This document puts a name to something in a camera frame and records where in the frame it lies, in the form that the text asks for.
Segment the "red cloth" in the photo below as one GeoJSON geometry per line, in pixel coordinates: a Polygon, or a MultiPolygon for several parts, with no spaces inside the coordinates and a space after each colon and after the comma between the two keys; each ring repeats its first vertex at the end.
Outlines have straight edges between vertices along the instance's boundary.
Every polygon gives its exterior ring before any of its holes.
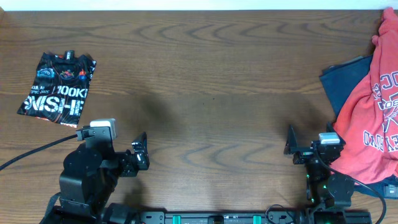
{"type": "Polygon", "coordinates": [[[369,73],[355,87],[334,124],[346,141],[332,168],[365,184],[398,176],[398,17],[384,10],[369,73]]]}

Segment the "blue cloth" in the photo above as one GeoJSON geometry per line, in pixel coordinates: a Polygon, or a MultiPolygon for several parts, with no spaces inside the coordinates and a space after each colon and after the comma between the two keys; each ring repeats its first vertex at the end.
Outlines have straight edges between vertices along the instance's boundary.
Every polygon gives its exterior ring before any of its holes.
{"type": "MultiPolygon", "coordinates": [[[[372,55],[357,57],[341,65],[331,66],[322,72],[319,79],[336,117],[356,85],[369,73],[371,62],[372,55]]],[[[385,198],[398,199],[396,192],[391,193],[398,190],[398,178],[394,175],[380,182],[368,184],[368,186],[378,191],[385,198]]],[[[376,197],[372,191],[363,186],[356,185],[355,190],[376,197]]]]}

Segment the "wooden table surface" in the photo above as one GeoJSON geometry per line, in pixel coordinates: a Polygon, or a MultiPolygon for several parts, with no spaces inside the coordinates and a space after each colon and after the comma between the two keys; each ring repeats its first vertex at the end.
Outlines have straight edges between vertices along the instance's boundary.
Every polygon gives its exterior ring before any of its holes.
{"type": "MultiPolygon", "coordinates": [[[[265,210],[305,203],[305,169],[283,155],[334,114],[318,76],[373,51],[381,11],[7,12],[0,24],[0,163],[74,133],[16,113],[43,52],[90,54],[80,126],[116,118],[117,151],[148,133],[150,169],[110,202],[138,208],[265,210]]],[[[59,191],[68,141],[0,172],[0,223],[38,223],[59,191]]],[[[374,222],[379,199],[355,193],[374,222]]],[[[396,223],[387,201],[384,223],[396,223]]]]}

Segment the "white background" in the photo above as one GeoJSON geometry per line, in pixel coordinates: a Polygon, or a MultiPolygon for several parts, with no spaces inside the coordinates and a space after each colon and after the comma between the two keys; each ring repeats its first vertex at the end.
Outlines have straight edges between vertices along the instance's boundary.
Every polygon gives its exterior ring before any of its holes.
{"type": "Polygon", "coordinates": [[[0,0],[5,11],[398,9],[398,0],[0,0]]]}

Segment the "black cable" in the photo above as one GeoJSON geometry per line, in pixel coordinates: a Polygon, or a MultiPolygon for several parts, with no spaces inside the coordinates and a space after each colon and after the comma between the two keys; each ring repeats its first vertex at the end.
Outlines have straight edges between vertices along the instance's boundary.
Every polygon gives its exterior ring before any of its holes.
{"type": "Polygon", "coordinates": [[[6,162],[5,164],[1,165],[0,166],[0,171],[3,170],[4,168],[6,168],[7,166],[15,163],[16,161],[18,161],[18,160],[20,160],[22,158],[25,158],[25,157],[27,157],[29,155],[32,155],[33,153],[39,152],[39,151],[41,151],[43,149],[46,149],[46,148],[51,147],[51,146],[54,146],[54,145],[59,144],[61,142],[67,141],[69,139],[73,139],[75,137],[77,137],[77,134],[65,137],[63,139],[56,140],[55,142],[51,142],[49,144],[46,144],[45,146],[38,147],[37,149],[33,149],[33,150],[29,151],[29,152],[25,152],[25,153],[15,157],[15,158],[11,159],[10,161],[6,162]]]}
{"type": "Polygon", "coordinates": [[[288,216],[290,216],[290,217],[292,218],[293,222],[294,222],[294,217],[287,211],[287,209],[286,209],[285,207],[283,207],[283,206],[281,206],[281,205],[279,205],[279,204],[273,204],[273,205],[271,205],[270,207],[268,207],[268,209],[266,210],[266,219],[268,220],[268,222],[270,222],[271,224],[276,224],[276,223],[274,223],[273,221],[269,220],[269,218],[268,218],[268,211],[269,211],[272,207],[275,207],[275,206],[279,206],[279,207],[283,208],[283,209],[285,210],[285,212],[288,214],[288,216]]]}
{"type": "Polygon", "coordinates": [[[371,188],[371,187],[368,187],[366,184],[362,183],[361,181],[356,180],[356,179],[350,177],[349,175],[342,174],[341,172],[338,172],[337,170],[335,170],[335,169],[331,168],[330,166],[326,165],[326,164],[324,163],[324,161],[321,159],[318,150],[315,150],[315,156],[316,156],[317,159],[319,160],[320,164],[321,164],[324,168],[326,168],[327,170],[332,171],[332,172],[334,172],[334,173],[336,173],[336,174],[341,174],[341,175],[346,176],[347,178],[349,178],[349,179],[352,180],[353,182],[356,182],[357,184],[362,185],[363,187],[365,187],[366,189],[372,191],[374,194],[376,194],[376,195],[379,197],[381,203],[383,204],[383,211],[381,212],[380,218],[379,218],[379,220],[376,222],[376,224],[380,224],[381,221],[383,221],[384,216],[386,216],[386,211],[387,211],[387,205],[386,205],[386,201],[384,200],[384,197],[383,197],[379,192],[377,192],[376,190],[374,190],[374,189],[371,188]]]}

